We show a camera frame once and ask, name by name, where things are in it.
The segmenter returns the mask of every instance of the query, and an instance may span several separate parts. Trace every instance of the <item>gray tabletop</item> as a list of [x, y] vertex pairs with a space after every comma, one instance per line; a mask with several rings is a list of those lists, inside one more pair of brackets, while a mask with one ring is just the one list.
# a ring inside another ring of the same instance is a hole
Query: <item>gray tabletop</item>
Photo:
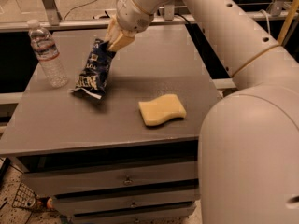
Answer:
[[[94, 38], [106, 30], [54, 34], [70, 77], [53, 89], [37, 67], [0, 140], [0, 156], [22, 156], [103, 147], [150, 145], [198, 137], [218, 93], [185, 26], [155, 26], [138, 34], [112, 61], [107, 95], [98, 103], [74, 96]], [[174, 93], [187, 111], [149, 128], [138, 102]]]

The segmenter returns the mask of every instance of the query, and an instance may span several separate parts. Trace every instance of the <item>white cable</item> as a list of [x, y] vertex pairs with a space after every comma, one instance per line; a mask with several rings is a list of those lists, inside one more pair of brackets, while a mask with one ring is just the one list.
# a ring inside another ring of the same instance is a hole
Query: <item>white cable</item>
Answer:
[[268, 29], [268, 34], [271, 35], [271, 30], [270, 30], [270, 21], [269, 21], [269, 15], [265, 10], [260, 10], [262, 12], [267, 20], [267, 29]]

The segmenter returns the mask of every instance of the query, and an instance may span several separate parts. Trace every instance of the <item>drawer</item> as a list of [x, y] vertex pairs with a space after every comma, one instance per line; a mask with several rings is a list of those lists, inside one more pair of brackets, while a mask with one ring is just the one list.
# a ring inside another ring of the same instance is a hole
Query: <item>drawer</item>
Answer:
[[38, 195], [114, 189], [197, 178], [197, 161], [140, 163], [25, 174], [22, 182]]
[[116, 209], [137, 209], [166, 203], [194, 202], [199, 199], [196, 181], [167, 183], [167, 185], [145, 186], [146, 189], [116, 189], [109, 192], [98, 192], [97, 195], [80, 196], [54, 200], [54, 207], [60, 213], [73, 216], [104, 212]]
[[140, 221], [170, 217], [187, 217], [196, 208], [194, 203], [173, 204], [164, 207], [145, 208], [138, 212], [111, 212], [102, 215], [73, 217], [74, 224], [137, 224]]

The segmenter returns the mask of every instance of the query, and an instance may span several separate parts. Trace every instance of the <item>yellow sponge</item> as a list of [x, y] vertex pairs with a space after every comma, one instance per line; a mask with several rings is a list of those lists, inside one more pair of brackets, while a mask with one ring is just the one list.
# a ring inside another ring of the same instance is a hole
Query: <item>yellow sponge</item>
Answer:
[[175, 94], [166, 94], [149, 102], [139, 102], [147, 126], [156, 126], [173, 118], [185, 118], [187, 112]]

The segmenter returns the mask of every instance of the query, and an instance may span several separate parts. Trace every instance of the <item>desk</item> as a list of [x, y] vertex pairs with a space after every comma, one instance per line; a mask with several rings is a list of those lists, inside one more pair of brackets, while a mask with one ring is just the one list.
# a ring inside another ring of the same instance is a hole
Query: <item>desk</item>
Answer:
[[[40, 67], [0, 141], [36, 194], [75, 223], [127, 223], [187, 216], [199, 199], [197, 143], [218, 93], [185, 26], [156, 26], [138, 34], [114, 58], [107, 95], [74, 96], [95, 36], [106, 30], [54, 33], [70, 77], [53, 89]], [[139, 101], [175, 93], [186, 119], [145, 126]]]

